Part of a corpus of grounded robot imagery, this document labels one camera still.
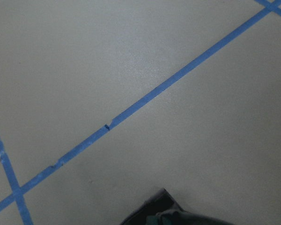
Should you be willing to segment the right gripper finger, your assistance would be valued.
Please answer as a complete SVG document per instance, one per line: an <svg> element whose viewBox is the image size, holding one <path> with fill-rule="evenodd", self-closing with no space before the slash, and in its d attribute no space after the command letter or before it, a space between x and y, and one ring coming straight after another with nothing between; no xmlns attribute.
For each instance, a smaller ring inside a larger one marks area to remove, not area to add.
<svg viewBox="0 0 281 225"><path fill-rule="evenodd" d="M159 225L159 218L157 216L147 216L146 225Z"/></svg>

